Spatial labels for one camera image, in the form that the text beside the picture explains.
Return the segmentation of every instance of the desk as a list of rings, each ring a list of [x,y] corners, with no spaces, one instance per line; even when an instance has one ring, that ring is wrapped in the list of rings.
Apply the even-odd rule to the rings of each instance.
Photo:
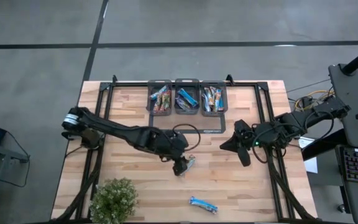
[[[95,110],[100,82],[84,82],[78,106]],[[268,81],[275,115],[290,111],[283,81]],[[234,122],[259,123],[255,92],[249,87],[228,87],[229,110],[225,114],[226,131],[222,134],[202,134],[201,144],[191,152],[196,162],[184,177],[173,175],[172,163],[162,163],[158,156],[137,151],[121,139],[107,136],[99,183],[106,179],[131,179],[139,194],[139,206],[129,222],[274,222],[277,221],[267,164],[257,161],[250,151],[251,165],[242,167],[237,154],[219,149],[234,131]],[[149,124],[146,110],[147,87],[114,87],[109,119],[127,126]],[[195,126],[197,119],[186,119],[172,113],[172,119]],[[196,134],[185,135],[189,144],[198,140]],[[72,141],[67,152],[79,146]],[[257,149],[262,156],[262,149]],[[52,218],[57,218],[78,193],[83,175],[86,150],[79,150],[66,158],[53,206]],[[306,175],[301,152],[288,147],[284,158],[290,188],[306,208],[316,217],[316,209]],[[219,207],[212,215],[189,206],[191,196]],[[283,193],[282,208],[288,217]],[[85,200],[84,216],[89,200]]]
[[[358,69],[354,72],[354,76],[347,76],[343,74],[339,66],[343,67],[344,65],[330,66],[328,68],[329,75],[336,97],[341,99],[346,105],[349,105],[351,110],[342,119],[343,129],[330,134],[323,141],[315,142],[305,148],[303,151],[305,159],[334,149],[338,144],[358,148],[358,119],[356,119],[358,114]],[[326,179],[341,180],[339,185],[341,185],[342,197],[344,198],[345,205],[347,204],[346,202],[349,204],[347,212],[351,212],[353,220],[358,223],[358,182],[347,181],[345,177],[341,178],[337,168],[337,160],[331,161],[330,165],[332,170],[328,172],[329,176]]]

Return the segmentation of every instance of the black desk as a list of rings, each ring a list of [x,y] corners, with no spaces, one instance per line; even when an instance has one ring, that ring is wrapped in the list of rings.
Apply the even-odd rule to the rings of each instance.
[[[334,149],[338,144],[358,147],[358,69],[354,76],[344,75],[340,65],[329,67],[329,75],[336,97],[351,107],[347,116],[342,119],[344,128],[332,133],[320,142],[310,144],[303,153],[304,160],[317,156],[322,152]],[[358,223],[358,182],[343,181],[344,201],[348,200],[353,219]]]

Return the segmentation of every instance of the black clamp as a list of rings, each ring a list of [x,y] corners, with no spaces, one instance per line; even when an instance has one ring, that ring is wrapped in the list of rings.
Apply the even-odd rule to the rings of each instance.
[[[226,81],[229,81],[230,86],[234,86],[234,85],[235,85],[234,80],[233,80],[233,77],[232,77],[230,74],[227,75]]]

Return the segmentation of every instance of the plastic bin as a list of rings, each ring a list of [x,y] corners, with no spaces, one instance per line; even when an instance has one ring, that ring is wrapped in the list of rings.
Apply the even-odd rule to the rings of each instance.
[[[201,96],[205,93],[204,87],[215,87],[215,88],[219,88],[222,90],[222,100],[223,100],[223,111],[211,111],[208,112],[205,110],[204,107],[204,98],[201,97],[201,114],[204,116],[213,116],[213,117],[217,117],[217,116],[221,116],[222,114],[224,114],[228,107],[227,107],[227,91],[226,91],[226,84],[223,81],[202,81],[201,82]]]
[[[175,80],[175,98],[179,96],[178,91],[184,89],[198,104],[191,110],[183,110],[176,103],[174,104],[175,112],[177,114],[194,115],[198,113],[200,108],[200,81],[195,78],[178,78]]]
[[[168,85],[168,89],[171,90],[171,100],[170,100],[170,106],[168,110],[165,111],[153,111],[154,104],[156,103],[156,100],[151,100],[150,95],[158,92],[162,87],[165,85]],[[171,80],[150,80],[147,82],[147,107],[146,109],[150,112],[153,116],[168,116],[172,112],[172,82]]]

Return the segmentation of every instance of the yellow cable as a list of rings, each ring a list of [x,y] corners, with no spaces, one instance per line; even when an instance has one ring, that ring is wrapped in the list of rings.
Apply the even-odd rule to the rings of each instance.
[[[315,103],[315,102],[317,102],[317,101],[319,101],[319,100],[325,99],[328,95],[333,95],[333,94],[335,94],[334,91],[316,90],[316,91],[313,91],[313,92],[307,94],[307,96],[311,96],[311,97],[312,97],[312,95],[314,95],[314,94],[316,94],[316,93],[324,93],[324,94],[321,95],[316,101],[314,101],[312,104],[310,104],[309,106],[307,106],[307,107],[305,107],[305,108],[301,108],[301,107],[299,106],[299,102],[300,102],[301,99],[303,98],[303,97],[301,97],[301,98],[299,98],[299,99],[297,99],[297,100],[295,101],[295,108],[298,109],[298,110],[307,110],[307,109],[310,109],[310,108],[312,108],[312,107],[314,106],[314,103]]]

